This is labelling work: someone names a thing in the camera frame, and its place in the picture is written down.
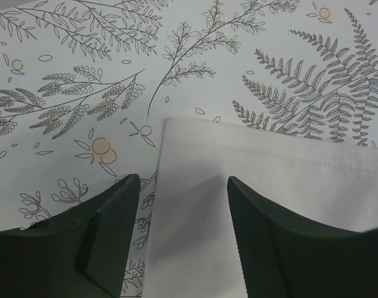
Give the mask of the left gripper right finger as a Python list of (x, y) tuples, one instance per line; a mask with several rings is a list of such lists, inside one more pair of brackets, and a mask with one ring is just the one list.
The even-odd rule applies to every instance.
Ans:
[(378, 297), (378, 228), (316, 222), (234, 176), (227, 192), (249, 297)]

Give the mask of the white t shirt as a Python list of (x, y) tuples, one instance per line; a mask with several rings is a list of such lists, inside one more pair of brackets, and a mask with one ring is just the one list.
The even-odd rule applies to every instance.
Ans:
[(167, 119), (144, 297), (378, 297), (378, 149)]

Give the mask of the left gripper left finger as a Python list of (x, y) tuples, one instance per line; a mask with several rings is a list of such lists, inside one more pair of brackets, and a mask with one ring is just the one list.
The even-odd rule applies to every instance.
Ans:
[(0, 297), (118, 297), (140, 178), (31, 227), (0, 232)]

